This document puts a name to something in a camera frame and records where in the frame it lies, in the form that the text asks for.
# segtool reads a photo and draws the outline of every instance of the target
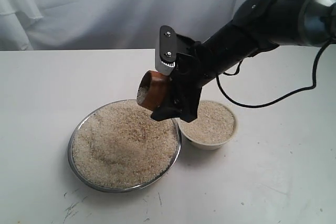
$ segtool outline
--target bowl rim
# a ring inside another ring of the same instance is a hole
[[[125,101],[135,101],[137,102],[135,99],[126,99],[126,100],[119,100],[119,101],[114,101],[114,102],[110,102],[108,104],[105,104],[99,108],[97,108],[96,110],[92,111],[90,114],[88,114],[75,128],[75,130],[73,131],[71,137],[70,137],[70,141],[68,143],[68,162],[70,165],[70,168],[72,170],[72,172],[75,174],[75,176],[82,181],[84,184],[86,184],[87,186],[98,190],[98,191],[103,191],[105,193],[126,193],[129,191],[134,191],[134,190],[138,190],[138,189],[143,189],[145,187],[148,187],[149,185],[153,184],[154,182],[158,181],[160,178],[163,177],[163,175],[165,175],[170,168],[173,166],[173,164],[176,162],[177,157],[179,156],[180,150],[181,150],[181,133],[179,131],[179,125],[176,122],[175,119],[171,119],[174,126],[175,126],[175,130],[176,130],[176,136],[177,136],[177,146],[176,146],[176,150],[174,152],[174,155],[172,157],[172,159],[170,160],[170,163],[168,164],[167,168],[165,170],[163,170],[162,172],[160,172],[160,174],[158,174],[155,178],[153,178],[152,180],[136,185],[136,186],[132,186],[132,187],[128,187],[128,188],[109,188],[109,187],[103,187],[103,186],[99,186],[96,185],[90,181],[88,181],[84,176],[81,175],[81,173],[78,171],[76,165],[75,165],[75,161],[74,161],[74,157],[72,155],[72,144],[73,141],[75,139],[75,135],[77,133],[77,131],[82,127],[82,125],[86,122],[87,119],[89,119],[91,116],[95,115],[95,113],[104,108],[105,106],[111,105],[113,103],[117,103],[117,102],[125,102]]]
[[[233,129],[233,133],[232,135],[225,141],[223,142],[220,142],[220,143],[217,143],[217,144],[207,144],[207,143],[202,143],[202,142],[199,142],[197,140],[194,140],[193,138],[189,137],[188,134],[186,134],[183,130],[183,127],[182,127],[182,123],[181,123],[181,119],[178,119],[177,121],[177,124],[178,124],[178,128],[180,129],[181,133],[191,142],[194,142],[196,144],[199,144],[199,145],[204,145],[204,146],[219,146],[219,145],[223,145],[227,142],[229,142],[230,140],[232,140],[232,138],[236,135],[236,131],[237,131],[237,128],[238,128],[238,121],[237,121],[237,116],[233,113],[233,111],[228,108],[226,105],[220,103],[220,102],[217,102],[217,101],[213,101],[213,100],[200,100],[200,102],[213,102],[213,103],[217,103],[221,106],[223,106],[224,108],[226,108],[229,112],[231,112],[233,118],[234,118],[234,129]]]

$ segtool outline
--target table surface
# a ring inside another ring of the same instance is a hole
[[[209,83],[202,99],[232,109],[234,138],[212,152],[183,143],[161,180],[118,195],[80,182],[67,144],[91,111],[135,98],[154,50],[0,52],[0,223],[334,223],[335,49],[321,57],[315,90],[271,107],[234,106]],[[311,84],[316,52],[246,59],[222,85],[240,102],[268,102]]]

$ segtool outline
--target stainless steel bowl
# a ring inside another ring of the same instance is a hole
[[[156,176],[154,179],[152,179],[151,181],[148,181],[148,182],[145,182],[143,184],[139,184],[139,185],[136,185],[136,186],[132,186],[132,187],[129,187],[129,188],[107,188],[107,187],[102,187],[102,186],[98,186],[96,184],[93,184],[91,183],[90,181],[88,181],[85,177],[83,177],[79,171],[77,170],[76,166],[75,166],[75,162],[74,162],[74,157],[72,156],[72,142],[75,138],[75,135],[77,133],[77,131],[81,128],[81,126],[85,123],[85,121],[87,119],[89,119],[91,116],[93,116],[98,110],[100,110],[101,108],[107,106],[107,105],[110,105],[112,103],[109,103],[109,104],[106,104],[98,109],[96,109],[95,111],[93,111],[92,113],[90,113],[87,117],[85,117],[79,124],[78,126],[75,128],[75,130],[73,131],[72,135],[71,135],[71,138],[70,138],[70,141],[69,141],[69,145],[68,145],[68,161],[69,161],[69,164],[70,164],[70,167],[72,169],[72,171],[74,172],[74,174],[84,183],[86,184],[87,186],[95,189],[95,190],[98,190],[98,191],[103,191],[103,192],[106,192],[106,193],[126,193],[128,191],[134,191],[134,190],[138,190],[138,189],[142,189],[142,188],[145,188],[149,185],[151,185],[152,183],[158,181],[161,177],[163,177],[163,175],[165,173],[168,172],[168,170],[172,167],[172,165],[175,163],[177,157],[178,157],[178,154],[180,153],[180,149],[181,149],[181,133],[179,131],[179,127],[177,125],[177,122],[174,120],[174,119],[171,119],[175,125],[175,129],[176,129],[176,135],[177,135],[177,146],[176,146],[176,150],[175,150],[175,153],[172,157],[172,159],[170,160],[170,163],[168,165],[168,167],[166,168],[166,170],[164,170],[163,172],[161,172],[158,176]]]

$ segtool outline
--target rice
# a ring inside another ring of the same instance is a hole
[[[222,104],[201,101],[197,119],[191,123],[181,121],[180,127],[191,140],[204,144],[219,144],[226,142],[232,136],[235,118]]]
[[[78,172],[106,188],[129,188],[154,179],[177,147],[172,120],[156,122],[135,101],[102,107],[77,131],[72,155]]]
[[[145,100],[148,89],[149,89],[149,87],[140,87],[138,89],[138,93],[136,95],[136,102],[138,104],[141,104]]]

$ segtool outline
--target wire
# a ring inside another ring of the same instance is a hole
[[[240,71],[240,65],[243,63],[243,61],[240,61],[239,63],[238,63],[238,66],[237,66],[237,68],[236,68],[236,72],[234,72],[234,73],[226,73],[226,72],[224,72],[223,74],[224,75],[226,75],[226,76],[236,76],[237,74],[239,74],[239,71]]]
[[[330,45],[332,44],[333,42],[335,42],[335,38],[330,38],[321,48],[320,50],[318,51],[318,53],[316,54],[315,56],[315,60],[314,60],[314,63],[313,63],[313,68],[312,68],[312,85],[309,86],[309,87],[304,87],[304,88],[300,88],[300,89],[297,89],[297,90],[294,90],[292,92],[289,92],[288,94],[285,94],[283,96],[281,96],[280,98],[278,99],[275,99],[274,101],[271,101],[271,102],[268,102],[268,103],[265,103],[265,104],[260,104],[260,105],[247,105],[247,104],[243,104],[243,103],[239,103],[239,102],[236,102],[235,100],[233,100],[232,98],[230,98],[226,93],[225,91],[223,90],[221,84],[220,84],[220,81],[219,81],[219,76],[218,74],[216,73],[216,81],[217,81],[217,85],[218,85],[218,88],[219,90],[221,91],[221,93],[225,96],[225,98],[227,100],[229,100],[230,102],[232,102],[233,104],[235,105],[238,105],[238,106],[241,106],[241,107],[244,107],[244,108],[250,108],[250,109],[257,109],[257,108],[263,108],[263,107],[267,107],[267,106],[270,106],[270,105],[273,105],[277,102],[280,102],[282,101],[283,99],[293,95],[293,94],[296,94],[296,93],[299,93],[301,91],[306,91],[306,90],[312,90],[314,88],[316,88],[316,85],[317,85],[317,81],[316,81],[316,72],[317,72],[317,65],[319,63],[319,59],[321,57],[321,55],[323,54],[323,52],[325,51],[325,49]]]

